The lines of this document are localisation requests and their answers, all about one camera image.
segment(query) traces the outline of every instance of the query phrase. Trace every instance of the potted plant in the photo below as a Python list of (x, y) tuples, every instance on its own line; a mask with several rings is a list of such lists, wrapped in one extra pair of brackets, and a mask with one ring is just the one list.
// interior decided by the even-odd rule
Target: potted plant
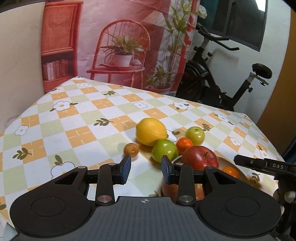
[(187, 28), (190, 15), (198, 15), (196, 11), (191, 11), (192, 0), (181, 0), (178, 7), (171, 6), (173, 13), (171, 14), (172, 23), (169, 19), (165, 19), (166, 28), (169, 32), (169, 42), (167, 43), (165, 56), (162, 66), (156, 67), (154, 75), (148, 75), (145, 79), (146, 90), (156, 93), (169, 93), (175, 77), (177, 75), (179, 60), (182, 48), (186, 46), (184, 38), (187, 35)]
[(112, 62), (114, 63), (114, 66), (127, 67), (130, 65), (135, 53), (145, 52), (135, 39), (126, 35), (124, 35), (123, 38), (111, 34), (108, 35), (113, 37), (113, 44), (104, 46), (103, 48), (107, 49), (104, 51), (107, 52), (107, 56), (113, 55)]
[(159, 94), (169, 93), (173, 82), (173, 73), (165, 71), (162, 66), (158, 66), (154, 75), (146, 78), (148, 85), (145, 89)]

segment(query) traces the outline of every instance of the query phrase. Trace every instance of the bookshelf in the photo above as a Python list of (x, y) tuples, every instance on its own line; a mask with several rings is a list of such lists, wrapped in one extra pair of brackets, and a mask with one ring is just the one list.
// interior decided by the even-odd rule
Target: bookshelf
[(45, 4), (41, 64), (45, 93), (77, 76), (77, 43), (83, 1)]

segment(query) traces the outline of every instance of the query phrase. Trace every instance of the exercise bike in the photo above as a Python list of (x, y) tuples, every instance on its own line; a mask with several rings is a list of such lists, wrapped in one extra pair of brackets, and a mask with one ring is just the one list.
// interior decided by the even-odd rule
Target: exercise bike
[(270, 79), (272, 77), (272, 71), (267, 66), (257, 63), (252, 65), (254, 73), (250, 72), (249, 77), (243, 82), (232, 98), (226, 95), (226, 92), (222, 92), (207, 65), (207, 61), (212, 57), (212, 54), (208, 52), (207, 57), (204, 57), (203, 53), (209, 41), (213, 41), (229, 51), (237, 51), (239, 48), (230, 48), (221, 43), (220, 41), (229, 40), (229, 38), (212, 36), (199, 23), (196, 29), (204, 37), (204, 41), (201, 46), (194, 47), (196, 53), (192, 60), (186, 63), (184, 75), (178, 87), (176, 97), (201, 102), (202, 104), (219, 109), (234, 111), (235, 104), (246, 90), (248, 90), (249, 93), (253, 90), (250, 85), (254, 78), (259, 80), (263, 86), (268, 85), (264, 79)]

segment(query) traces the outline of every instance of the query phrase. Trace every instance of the table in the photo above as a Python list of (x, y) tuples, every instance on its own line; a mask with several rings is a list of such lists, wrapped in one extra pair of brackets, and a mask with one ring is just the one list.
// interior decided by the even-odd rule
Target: table
[[(0, 135), (0, 213), (10, 221), (9, 209), (17, 197), (74, 167), (119, 163), (124, 146), (136, 142), (136, 124), (146, 117), (163, 122), (171, 140), (192, 126), (202, 127), (203, 146), (232, 163), (237, 154), (283, 160), (245, 114), (75, 77), (40, 98)], [(140, 145), (127, 184), (114, 186), (116, 197), (158, 191), (162, 174), (150, 151)], [(266, 193), (277, 188), (272, 176), (240, 169)], [(88, 198), (94, 195), (91, 184)]]

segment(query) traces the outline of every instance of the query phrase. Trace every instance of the blue gripper pad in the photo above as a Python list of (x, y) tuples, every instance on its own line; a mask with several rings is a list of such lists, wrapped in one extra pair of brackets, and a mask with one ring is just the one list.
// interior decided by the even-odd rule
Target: blue gripper pad
[(166, 162), (165, 158), (162, 157), (161, 158), (161, 171), (163, 173), (163, 178), (165, 180), (165, 183), (169, 183), (170, 182), (170, 171), (169, 171), (169, 165)]
[(122, 184), (126, 184), (129, 172), (131, 170), (131, 156), (130, 155), (126, 155), (126, 156), (123, 158), (123, 159), (126, 158), (126, 160), (122, 165), (122, 175), (121, 175)]

